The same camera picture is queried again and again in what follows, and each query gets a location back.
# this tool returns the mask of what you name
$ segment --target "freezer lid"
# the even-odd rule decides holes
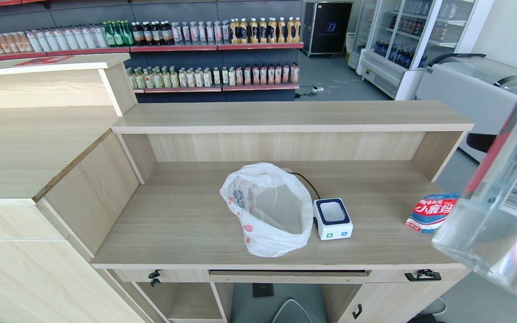
[[[441,55],[429,65],[434,64],[443,64],[444,67],[517,94],[517,67],[488,59],[484,54]]]

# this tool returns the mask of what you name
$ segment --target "chest freezer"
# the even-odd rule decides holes
[[[517,68],[483,54],[449,54],[433,59],[418,86],[419,100],[439,100],[474,122],[473,133],[497,135],[517,101]],[[478,162],[486,156],[459,147]]]

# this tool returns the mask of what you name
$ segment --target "drawer handle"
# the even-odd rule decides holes
[[[404,274],[407,280],[411,282],[429,282],[432,280],[442,280],[439,272],[435,272],[429,269],[419,270],[416,276],[413,276],[411,272]]]
[[[363,312],[363,305],[362,304],[359,304],[359,312],[356,313],[355,311],[352,312],[352,317],[354,317],[355,319],[357,319]]]

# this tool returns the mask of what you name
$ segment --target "red and blue snack bag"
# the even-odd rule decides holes
[[[406,225],[422,233],[435,233],[458,202],[458,198],[458,193],[425,196],[414,207]]]

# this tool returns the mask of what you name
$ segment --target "white plastic bag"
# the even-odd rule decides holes
[[[246,165],[228,175],[220,193],[253,255],[279,257],[306,245],[312,199],[294,175],[269,163]]]

